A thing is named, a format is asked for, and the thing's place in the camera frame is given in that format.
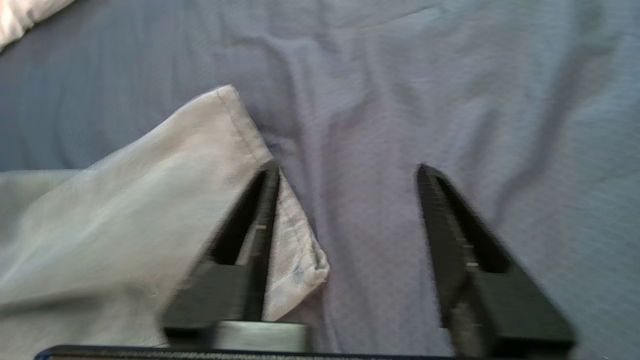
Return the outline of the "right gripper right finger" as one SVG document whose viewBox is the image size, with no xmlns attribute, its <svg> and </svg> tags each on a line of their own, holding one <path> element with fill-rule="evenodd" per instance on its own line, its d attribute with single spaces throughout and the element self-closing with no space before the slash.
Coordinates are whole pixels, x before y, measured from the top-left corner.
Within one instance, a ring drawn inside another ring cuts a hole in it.
<svg viewBox="0 0 640 360">
<path fill-rule="evenodd" d="M 458 358 L 569 358 L 573 326 L 444 173 L 417 167 L 439 323 Z"/>
</svg>

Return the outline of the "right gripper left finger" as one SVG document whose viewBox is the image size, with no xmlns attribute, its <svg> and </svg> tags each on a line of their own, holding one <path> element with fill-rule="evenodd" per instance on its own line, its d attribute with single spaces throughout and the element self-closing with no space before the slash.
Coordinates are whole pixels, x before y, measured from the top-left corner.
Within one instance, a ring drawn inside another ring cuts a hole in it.
<svg viewBox="0 0 640 360">
<path fill-rule="evenodd" d="M 260 321 L 281 173 L 265 162 L 254 173 L 162 315 L 171 347 L 210 347 L 223 321 Z"/>
</svg>

